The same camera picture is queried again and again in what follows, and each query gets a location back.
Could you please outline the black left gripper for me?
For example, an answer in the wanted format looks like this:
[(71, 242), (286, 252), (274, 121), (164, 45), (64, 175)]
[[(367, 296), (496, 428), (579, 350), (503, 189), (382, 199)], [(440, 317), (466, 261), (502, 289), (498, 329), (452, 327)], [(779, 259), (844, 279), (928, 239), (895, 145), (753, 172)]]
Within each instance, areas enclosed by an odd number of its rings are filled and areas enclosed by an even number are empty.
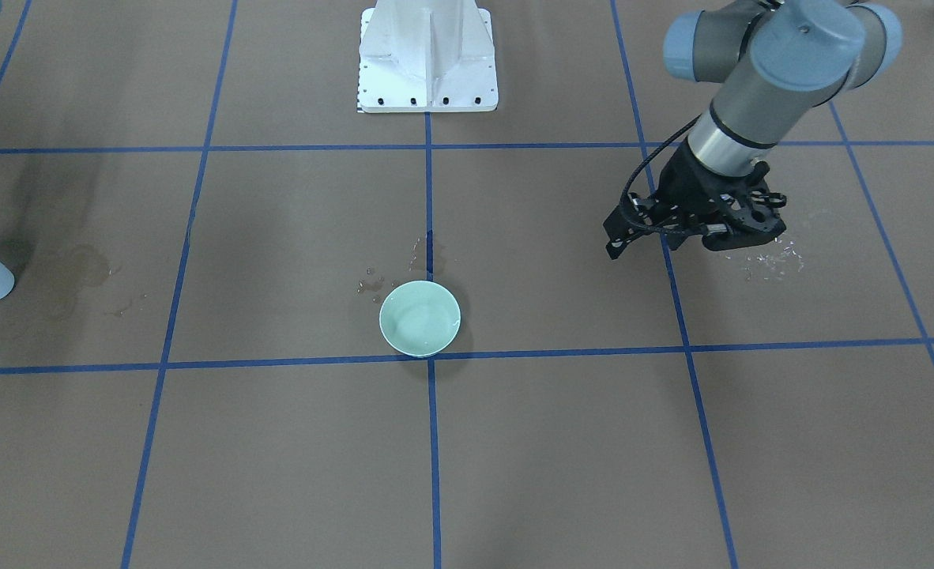
[(683, 143), (668, 160), (650, 197), (620, 198), (603, 223), (613, 262), (634, 240), (657, 233), (669, 251), (691, 238), (712, 251), (756, 247), (785, 233), (786, 196), (770, 190), (770, 166), (750, 164), (745, 176), (717, 175)]

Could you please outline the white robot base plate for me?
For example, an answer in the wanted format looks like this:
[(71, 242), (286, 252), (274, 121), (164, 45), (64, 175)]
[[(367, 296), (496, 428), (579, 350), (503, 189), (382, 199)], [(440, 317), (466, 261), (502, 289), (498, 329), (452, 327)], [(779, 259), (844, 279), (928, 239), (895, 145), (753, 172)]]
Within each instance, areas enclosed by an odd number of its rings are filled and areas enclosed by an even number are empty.
[(474, 1), (378, 1), (360, 17), (356, 110), (468, 113), (499, 107), (495, 30)]

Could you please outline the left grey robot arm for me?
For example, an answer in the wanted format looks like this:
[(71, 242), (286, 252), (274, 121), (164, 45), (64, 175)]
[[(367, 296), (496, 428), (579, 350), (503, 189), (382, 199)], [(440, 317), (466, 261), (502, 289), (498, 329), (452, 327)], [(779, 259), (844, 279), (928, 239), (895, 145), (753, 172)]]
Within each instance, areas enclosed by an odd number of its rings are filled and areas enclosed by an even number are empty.
[(699, 237), (713, 251), (756, 247), (785, 231), (786, 197), (766, 182), (767, 154), (810, 109), (871, 83), (898, 57), (902, 22), (862, 1), (734, 1), (681, 14), (663, 61), (673, 77), (715, 83), (647, 197), (627, 180), (603, 223), (616, 259), (658, 235), (670, 250)]

